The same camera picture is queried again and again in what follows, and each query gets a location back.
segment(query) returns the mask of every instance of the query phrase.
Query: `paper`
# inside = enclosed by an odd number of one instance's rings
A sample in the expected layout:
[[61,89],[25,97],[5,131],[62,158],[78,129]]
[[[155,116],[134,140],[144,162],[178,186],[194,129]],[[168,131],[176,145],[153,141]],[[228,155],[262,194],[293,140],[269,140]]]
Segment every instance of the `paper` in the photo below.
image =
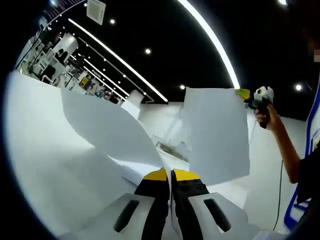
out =
[[55,236],[80,228],[123,194],[134,193],[120,166],[68,123],[60,89],[18,72],[8,82],[8,156],[25,198]]
[[249,174],[247,115],[234,89],[187,88],[184,119],[190,130],[190,171],[215,185]]
[[66,119],[98,151],[120,161],[163,166],[146,131],[119,105],[67,90],[61,94]]
[[245,209],[248,190],[232,182],[224,182],[213,186],[206,186],[211,194],[219,193],[241,209]]

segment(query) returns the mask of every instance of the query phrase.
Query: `cable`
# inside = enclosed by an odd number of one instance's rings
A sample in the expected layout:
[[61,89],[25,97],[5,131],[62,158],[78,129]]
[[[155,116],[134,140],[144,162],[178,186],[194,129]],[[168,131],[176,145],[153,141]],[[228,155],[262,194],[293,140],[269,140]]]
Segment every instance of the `cable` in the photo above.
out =
[[250,136],[249,146],[251,145],[252,136],[254,135],[254,131],[255,131],[256,124],[257,124],[257,121],[255,120],[255,121],[254,121],[253,128],[252,128],[251,136]]
[[279,186],[279,200],[278,200],[278,212],[276,216],[275,225],[273,227],[273,231],[276,229],[279,220],[279,212],[280,212],[280,203],[281,203],[281,185],[282,185],[282,169],[284,167],[284,161],[281,162],[281,171],[280,171],[280,186]]

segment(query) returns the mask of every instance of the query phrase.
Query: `black slot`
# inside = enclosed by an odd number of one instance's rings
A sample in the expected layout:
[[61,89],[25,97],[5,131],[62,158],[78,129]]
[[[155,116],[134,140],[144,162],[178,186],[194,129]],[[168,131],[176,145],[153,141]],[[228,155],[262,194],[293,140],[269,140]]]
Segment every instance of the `black slot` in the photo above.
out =
[[215,223],[219,226],[219,228],[221,228],[224,232],[229,231],[231,228],[230,222],[216,201],[213,199],[206,199],[204,200],[204,204],[209,209]]
[[120,233],[122,229],[128,225],[138,205],[139,201],[131,200],[127,206],[125,206],[113,227],[117,233]]

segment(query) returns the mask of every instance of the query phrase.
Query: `black ceiling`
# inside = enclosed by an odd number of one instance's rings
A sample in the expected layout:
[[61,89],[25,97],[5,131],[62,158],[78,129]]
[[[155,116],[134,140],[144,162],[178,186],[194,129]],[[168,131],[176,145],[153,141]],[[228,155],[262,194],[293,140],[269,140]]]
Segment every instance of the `black ceiling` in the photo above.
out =
[[[79,49],[127,92],[136,89],[101,56],[79,40],[85,40],[108,61],[150,95],[165,102],[92,38],[68,22],[87,29],[160,91],[169,102],[183,102],[191,88],[232,88],[229,74],[216,48],[200,25],[177,0],[107,1],[103,25],[86,16],[81,3],[52,23],[53,31],[75,33]],[[306,39],[287,8],[276,0],[189,0],[222,43],[241,88],[270,86],[274,104],[284,117],[306,120],[314,102],[319,65],[308,57]],[[115,19],[115,25],[109,23]],[[151,55],[144,53],[152,50]],[[301,92],[294,85],[303,86]]]

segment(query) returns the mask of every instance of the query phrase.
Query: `hand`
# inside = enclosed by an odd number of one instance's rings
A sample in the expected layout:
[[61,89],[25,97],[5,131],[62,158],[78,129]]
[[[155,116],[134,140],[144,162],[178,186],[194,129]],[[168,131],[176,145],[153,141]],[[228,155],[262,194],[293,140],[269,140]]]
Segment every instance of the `hand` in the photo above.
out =
[[[282,123],[280,116],[278,115],[278,113],[275,110],[273,105],[268,104],[267,109],[269,111],[270,121],[269,121],[268,125],[266,126],[266,129],[268,129],[272,132],[275,132],[283,125],[283,123]],[[261,122],[264,122],[267,117],[266,115],[259,113],[258,109],[254,110],[254,114],[255,114],[256,120],[259,124]]]

